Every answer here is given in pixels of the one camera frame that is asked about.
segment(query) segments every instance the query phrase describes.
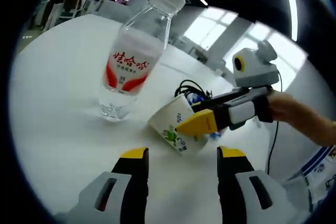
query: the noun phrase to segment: bottle label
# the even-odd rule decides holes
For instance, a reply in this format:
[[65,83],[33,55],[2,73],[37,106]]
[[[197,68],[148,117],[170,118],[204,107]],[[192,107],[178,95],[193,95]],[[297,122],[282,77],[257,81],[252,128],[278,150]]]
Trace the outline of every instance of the bottle label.
[[114,88],[136,95],[157,60],[136,50],[114,47],[106,64],[103,83],[106,88]]

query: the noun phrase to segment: desk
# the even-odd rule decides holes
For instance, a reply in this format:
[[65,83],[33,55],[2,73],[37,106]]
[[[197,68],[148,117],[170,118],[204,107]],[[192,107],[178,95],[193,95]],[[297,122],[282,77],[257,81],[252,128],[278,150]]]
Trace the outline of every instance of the desk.
[[123,152],[147,146],[146,223],[221,223],[215,149],[220,144],[240,148],[255,169],[264,169],[267,129],[248,121],[218,141],[210,140],[197,156],[175,152],[146,125],[150,116],[172,99],[184,79],[214,95],[232,85],[173,46],[153,69],[130,118],[105,121],[97,92],[119,26],[95,15],[81,16],[45,32],[15,58],[9,118],[18,160],[32,189],[52,214],[68,211],[79,192],[111,170]]

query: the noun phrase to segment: black cable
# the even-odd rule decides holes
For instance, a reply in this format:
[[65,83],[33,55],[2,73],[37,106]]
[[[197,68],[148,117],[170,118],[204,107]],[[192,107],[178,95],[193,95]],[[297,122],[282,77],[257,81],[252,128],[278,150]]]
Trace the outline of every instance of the black cable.
[[[278,70],[278,74],[279,74],[279,77],[280,77],[281,92],[282,92],[282,78],[281,78],[281,74],[280,74],[279,70]],[[269,175],[269,165],[270,165],[270,162],[271,162],[271,156],[272,156],[273,149],[274,149],[274,146],[275,146],[275,141],[277,140],[277,136],[278,136],[278,129],[279,129],[279,121],[277,121],[277,127],[275,129],[273,145],[272,145],[271,151],[269,152],[269,155],[268,155],[268,161],[267,161],[267,174],[268,175]]]
[[[196,85],[198,88],[190,86],[190,85],[183,85],[185,82],[191,82]],[[177,97],[179,94],[184,94],[187,97],[189,94],[195,93],[202,97],[204,100],[207,100],[212,97],[212,92],[204,92],[200,85],[192,80],[184,80],[180,83],[180,86],[175,90],[174,97]]]

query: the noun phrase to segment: bottle cap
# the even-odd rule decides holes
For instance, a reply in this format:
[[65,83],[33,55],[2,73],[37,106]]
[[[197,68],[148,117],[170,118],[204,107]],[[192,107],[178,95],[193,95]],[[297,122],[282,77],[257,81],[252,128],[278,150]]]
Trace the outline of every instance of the bottle cap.
[[151,4],[166,14],[176,14],[185,5],[185,0],[151,0]]

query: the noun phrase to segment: water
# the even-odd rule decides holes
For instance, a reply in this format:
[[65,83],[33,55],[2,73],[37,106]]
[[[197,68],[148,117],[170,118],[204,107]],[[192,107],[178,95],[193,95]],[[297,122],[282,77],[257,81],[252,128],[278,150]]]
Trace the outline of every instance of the water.
[[129,95],[113,88],[108,89],[103,84],[99,93],[100,111],[110,122],[125,120],[137,100],[136,95]]

